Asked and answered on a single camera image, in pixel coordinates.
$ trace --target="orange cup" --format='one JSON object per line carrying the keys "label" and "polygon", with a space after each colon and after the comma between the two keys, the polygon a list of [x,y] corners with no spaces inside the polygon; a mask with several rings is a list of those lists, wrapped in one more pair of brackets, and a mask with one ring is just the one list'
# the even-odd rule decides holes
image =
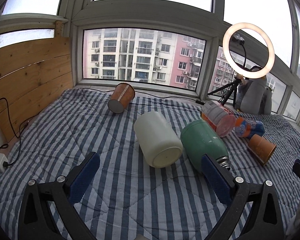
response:
{"label": "orange cup", "polygon": [[116,113],[121,114],[128,106],[131,100],[135,97],[134,88],[127,83],[120,83],[115,87],[115,90],[108,102],[108,108]]}
{"label": "orange cup", "polygon": [[252,153],[262,166],[266,165],[277,146],[257,134],[251,137],[248,151]]}

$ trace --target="tripod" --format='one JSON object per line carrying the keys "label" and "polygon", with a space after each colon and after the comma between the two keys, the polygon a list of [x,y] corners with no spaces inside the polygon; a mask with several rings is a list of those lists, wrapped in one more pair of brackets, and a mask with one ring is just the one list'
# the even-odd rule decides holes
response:
{"label": "tripod", "polygon": [[226,89],[226,88],[230,87],[228,89],[228,92],[227,92],[226,96],[222,99],[221,104],[224,106],[225,103],[228,101],[229,97],[231,96],[232,92],[234,92],[234,94],[233,94],[233,103],[232,103],[232,106],[234,107],[235,100],[236,100],[236,97],[237,97],[237,88],[238,88],[238,85],[240,83],[241,83],[241,79],[235,78],[235,80],[233,82],[231,82],[229,84],[226,84],[226,85],[222,86],[221,88],[218,88],[218,89],[208,93],[208,96],[213,95],[213,94],[215,94],[215,93],[217,93],[217,92],[219,92],[223,89]]}

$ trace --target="green bottle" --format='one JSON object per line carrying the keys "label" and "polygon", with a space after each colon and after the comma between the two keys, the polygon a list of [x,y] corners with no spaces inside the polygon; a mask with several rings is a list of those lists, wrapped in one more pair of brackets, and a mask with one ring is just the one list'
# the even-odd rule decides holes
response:
{"label": "green bottle", "polygon": [[221,167],[230,170],[227,148],[210,125],[198,119],[183,128],[180,139],[194,168],[202,173],[201,158],[208,154]]}

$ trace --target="bed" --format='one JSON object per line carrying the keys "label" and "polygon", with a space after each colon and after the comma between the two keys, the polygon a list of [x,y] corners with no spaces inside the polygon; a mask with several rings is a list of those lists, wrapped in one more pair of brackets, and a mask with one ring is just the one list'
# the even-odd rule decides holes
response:
{"label": "bed", "polygon": [[[22,136],[22,151],[15,165],[0,174],[0,225],[17,239],[18,215],[27,182],[54,181],[67,175],[90,151],[101,164],[75,208],[97,239],[204,239],[226,206],[216,198],[205,178],[187,155],[170,167],[146,164],[133,123],[148,111],[161,112],[180,136],[187,123],[200,118],[200,108],[161,98],[135,97],[123,114],[107,107],[109,93],[89,89],[65,90]],[[300,180],[292,173],[300,159],[300,134],[282,116],[235,113],[265,124],[265,137],[277,144],[274,155],[261,167],[246,149],[247,140],[234,132],[223,138],[231,172],[248,182],[269,179],[276,186],[284,229],[300,200]],[[19,143],[8,159],[14,159]],[[239,236],[251,205],[248,203],[232,238]],[[53,204],[51,210],[64,238],[70,239]]]}

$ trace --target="metal screw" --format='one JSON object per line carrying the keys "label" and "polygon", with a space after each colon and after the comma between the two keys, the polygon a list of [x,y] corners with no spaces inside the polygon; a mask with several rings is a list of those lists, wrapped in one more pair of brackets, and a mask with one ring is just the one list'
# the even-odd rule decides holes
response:
{"label": "metal screw", "polygon": [[60,176],[57,178],[57,182],[64,182],[65,181],[65,176]]}
{"label": "metal screw", "polygon": [[32,186],[34,183],[35,183],[35,180],[34,180],[34,179],[31,179],[31,180],[29,180],[28,185],[29,185],[29,186]]}
{"label": "metal screw", "polygon": [[241,177],[236,177],[235,181],[238,182],[238,183],[244,182],[243,178],[241,178]]}
{"label": "metal screw", "polygon": [[267,181],[266,181],[266,184],[267,184],[269,187],[271,187],[271,186],[272,186],[272,181],[267,180]]}

